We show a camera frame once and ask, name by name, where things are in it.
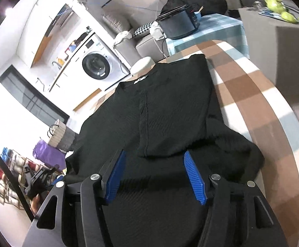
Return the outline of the black knit sweater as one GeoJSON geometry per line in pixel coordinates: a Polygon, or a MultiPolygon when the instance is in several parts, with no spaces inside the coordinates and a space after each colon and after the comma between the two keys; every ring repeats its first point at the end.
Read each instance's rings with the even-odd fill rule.
{"type": "Polygon", "coordinates": [[[115,200],[103,208],[114,246],[196,246],[207,210],[195,198],[183,156],[231,182],[254,179],[259,148],[224,124],[205,56],[156,64],[122,82],[88,117],[66,160],[69,183],[100,171],[124,150],[115,200]]]}

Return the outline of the purple bag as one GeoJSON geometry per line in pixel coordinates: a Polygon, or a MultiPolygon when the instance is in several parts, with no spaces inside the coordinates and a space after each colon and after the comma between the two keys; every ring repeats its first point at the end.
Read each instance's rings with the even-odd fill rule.
{"type": "Polygon", "coordinates": [[[33,149],[33,157],[43,162],[47,167],[55,167],[59,171],[66,168],[65,154],[55,147],[40,140],[33,149]]]}

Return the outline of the woven laundry basket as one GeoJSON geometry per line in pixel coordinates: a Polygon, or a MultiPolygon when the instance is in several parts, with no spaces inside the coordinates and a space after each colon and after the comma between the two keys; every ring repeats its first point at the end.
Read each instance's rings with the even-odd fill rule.
{"type": "Polygon", "coordinates": [[[79,135],[59,119],[49,127],[48,145],[67,153],[73,151],[79,135]]]}

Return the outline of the shoe rack with shoes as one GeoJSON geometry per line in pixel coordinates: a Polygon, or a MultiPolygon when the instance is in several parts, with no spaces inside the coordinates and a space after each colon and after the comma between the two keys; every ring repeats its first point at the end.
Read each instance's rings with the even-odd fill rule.
{"type": "MultiPolygon", "coordinates": [[[[4,147],[0,154],[2,160],[8,166],[12,176],[17,180],[18,185],[22,192],[28,187],[26,180],[27,173],[30,173],[30,177],[33,177],[44,166],[34,162],[33,160],[21,156],[13,149],[4,147]]],[[[0,203],[2,205],[13,205],[19,210],[23,210],[21,200],[15,192],[12,184],[8,180],[7,176],[0,167],[0,203]]]]}

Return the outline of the brown blue checkered bed cover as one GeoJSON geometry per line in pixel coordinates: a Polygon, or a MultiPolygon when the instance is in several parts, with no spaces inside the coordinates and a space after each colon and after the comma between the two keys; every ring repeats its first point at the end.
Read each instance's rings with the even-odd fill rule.
{"type": "MultiPolygon", "coordinates": [[[[263,154],[263,166],[251,180],[265,190],[284,241],[299,246],[299,121],[261,70],[227,42],[204,42],[187,50],[185,57],[171,56],[156,64],[200,54],[207,61],[224,124],[263,154]]],[[[144,79],[150,70],[133,81],[144,79]]]]}

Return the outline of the white front-load washing machine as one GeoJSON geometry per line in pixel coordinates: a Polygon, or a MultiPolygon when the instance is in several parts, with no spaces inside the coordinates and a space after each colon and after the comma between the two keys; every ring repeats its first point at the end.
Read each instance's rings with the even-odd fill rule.
{"type": "Polygon", "coordinates": [[[71,84],[83,93],[105,91],[130,75],[128,68],[96,34],[80,47],[67,72],[71,84]]]}

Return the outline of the round white stool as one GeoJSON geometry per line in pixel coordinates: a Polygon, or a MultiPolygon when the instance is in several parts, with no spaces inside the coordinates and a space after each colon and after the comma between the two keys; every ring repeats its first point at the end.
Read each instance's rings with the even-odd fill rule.
{"type": "Polygon", "coordinates": [[[138,60],[130,69],[130,73],[132,75],[137,74],[138,72],[142,71],[143,69],[146,69],[147,67],[150,67],[152,65],[155,65],[154,60],[150,56],[146,56],[138,60]]]}

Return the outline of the dark glass door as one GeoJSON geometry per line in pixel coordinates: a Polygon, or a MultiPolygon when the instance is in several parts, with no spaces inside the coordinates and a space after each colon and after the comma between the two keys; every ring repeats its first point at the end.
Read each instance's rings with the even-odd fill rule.
{"type": "Polygon", "coordinates": [[[26,110],[44,124],[51,126],[57,119],[67,124],[70,116],[30,84],[13,65],[0,76],[0,83],[26,110]]]}

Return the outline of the grey sofa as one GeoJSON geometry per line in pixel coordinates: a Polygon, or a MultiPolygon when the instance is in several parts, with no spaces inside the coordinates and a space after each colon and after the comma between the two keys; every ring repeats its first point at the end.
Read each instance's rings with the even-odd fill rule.
{"type": "MultiPolygon", "coordinates": [[[[124,16],[104,13],[102,21],[106,30],[114,38],[113,48],[118,56],[122,56],[129,65],[134,65],[143,57],[150,56],[155,62],[169,56],[165,38],[154,37],[150,33],[142,38],[132,38],[133,33],[140,26],[132,23],[124,16]]],[[[152,21],[155,28],[158,24],[152,21]]]]}

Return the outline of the light blue checkered tablecloth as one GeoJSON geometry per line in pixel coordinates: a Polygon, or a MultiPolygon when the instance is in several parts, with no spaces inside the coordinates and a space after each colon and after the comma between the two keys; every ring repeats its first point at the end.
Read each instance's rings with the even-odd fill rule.
{"type": "Polygon", "coordinates": [[[217,13],[201,17],[200,26],[193,34],[177,40],[167,38],[166,44],[169,55],[174,55],[193,45],[211,40],[225,41],[245,57],[249,57],[243,22],[217,13]]]}

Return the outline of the grey cabinet block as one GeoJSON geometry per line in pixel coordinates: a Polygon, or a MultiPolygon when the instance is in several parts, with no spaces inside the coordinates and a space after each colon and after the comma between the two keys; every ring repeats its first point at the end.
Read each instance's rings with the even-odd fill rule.
{"type": "Polygon", "coordinates": [[[241,8],[249,57],[291,103],[299,102],[299,24],[241,8]]]}

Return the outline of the black white checkered pillow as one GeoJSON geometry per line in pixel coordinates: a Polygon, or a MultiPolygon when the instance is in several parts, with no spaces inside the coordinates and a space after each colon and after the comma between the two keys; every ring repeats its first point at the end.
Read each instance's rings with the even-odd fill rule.
{"type": "Polygon", "coordinates": [[[142,26],[140,26],[139,28],[137,28],[135,30],[135,32],[133,33],[132,38],[142,38],[145,37],[149,34],[149,29],[151,27],[151,25],[153,24],[153,22],[149,22],[147,24],[144,24],[142,26]]]}

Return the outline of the black rice cooker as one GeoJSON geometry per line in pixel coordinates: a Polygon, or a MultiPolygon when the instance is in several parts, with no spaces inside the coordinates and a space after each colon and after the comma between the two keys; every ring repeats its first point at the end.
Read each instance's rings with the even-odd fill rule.
{"type": "Polygon", "coordinates": [[[166,13],[160,14],[156,21],[167,38],[181,39],[198,30],[200,23],[189,5],[176,7],[166,13]]]}

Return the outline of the black jacket pile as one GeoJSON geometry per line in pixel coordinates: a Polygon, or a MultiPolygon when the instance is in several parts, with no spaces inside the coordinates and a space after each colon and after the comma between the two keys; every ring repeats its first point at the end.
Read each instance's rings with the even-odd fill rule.
{"type": "Polygon", "coordinates": [[[161,14],[184,5],[188,5],[193,11],[199,11],[203,7],[201,16],[214,13],[224,15],[228,11],[226,0],[167,0],[161,9],[161,14]]]}

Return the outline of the green plush toy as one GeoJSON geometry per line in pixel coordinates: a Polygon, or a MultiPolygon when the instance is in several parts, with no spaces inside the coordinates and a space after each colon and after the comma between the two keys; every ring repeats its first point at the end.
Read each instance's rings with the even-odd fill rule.
{"type": "Polygon", "coordinates": [[[262,9],[259,14],[271,17],[288,23],[299,23],[299,17],[296,17],[288,11],[282,0],[264,0],[266,8],[262,9]]]}

